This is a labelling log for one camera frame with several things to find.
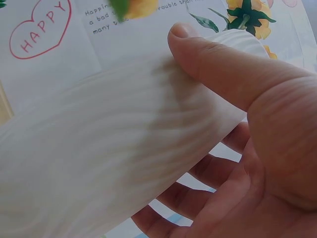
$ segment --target finger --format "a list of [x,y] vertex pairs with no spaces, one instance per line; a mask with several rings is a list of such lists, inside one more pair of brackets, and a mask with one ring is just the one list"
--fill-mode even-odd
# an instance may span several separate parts
[[168,44],[180,66],[194,79],[247,111],[270,88],[311,76],[287,63],[256,57],[197,37],[189,25],[175,24]]
[[237,165],[234,161],[208,154],[189,173],[202,183],[218,189]]
[[137,227],[150,238],[183,238],[186,228],[169,222],[149,205],[131,217]]
[[211,192],[191,189],[176,182],[158,197],[158,201],[174,212],[194,220],[210,196]]
[[241,122],[222,140],[222,143],[242,154],[249,139],[249,125],[247,122]]

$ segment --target yellow flower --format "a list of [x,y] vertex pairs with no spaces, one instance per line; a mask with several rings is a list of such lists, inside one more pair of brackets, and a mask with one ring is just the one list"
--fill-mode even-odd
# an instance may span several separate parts
[[264,48],[271,59],[277,60],[277,55],[272,53],[268,46],[264,46]]
[[129,10],[125,15],[128,19],[142,18],[156,11],[159,0],[130,0]]
[[[234,10],[237,7],[242,7],[243,0],[226,0],[228,4],[228,8],[230,10]],[[272,17],[271,10],[269,9],[268,5],[263,3],[260,0],[251,0],[251,5],[253,10],[261,11],[265,13],[268,17]],[[228,15],[229,21],[232,22],[236,17]],[[256,35],[255,37],[258,39],[265,39],[266,37],[271,34],[271,29],[269,28],[269,21],[266,19],[259,19],[262,26],[255,27]]]

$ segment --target white textured object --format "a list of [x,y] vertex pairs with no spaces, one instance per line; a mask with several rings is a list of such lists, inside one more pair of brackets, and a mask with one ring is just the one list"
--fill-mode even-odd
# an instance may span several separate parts
[[[267,57],[245,31],[210,39]],[[87,78],[0,129],[1,238],[97,238],[244,118],[163,55]]]

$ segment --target hand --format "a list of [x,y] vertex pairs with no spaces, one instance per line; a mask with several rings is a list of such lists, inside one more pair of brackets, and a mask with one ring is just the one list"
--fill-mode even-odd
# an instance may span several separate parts
[[317,76],[196,37],[168,42],[194,79],[248,113],[224,140],[239,163],[207,155],[189,172],[215,193],[173,184],[158,200],[193,220],[179,227],[147,206],[132,217],[150,238],[316,238]]

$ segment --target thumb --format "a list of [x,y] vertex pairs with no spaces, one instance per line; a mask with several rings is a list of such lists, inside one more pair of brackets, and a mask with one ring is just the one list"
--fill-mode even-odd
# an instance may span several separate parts
[[248,112],[267,189],[299,207],[316,209],[316,75],[197,35],[189,25],[172,27],[168,43],[175,60],[195,80]]
[[198,37],[188,24],[176,23],[169,32],[168,44],[183,70],[244,111],[270,88],[308,75],[287,63]]

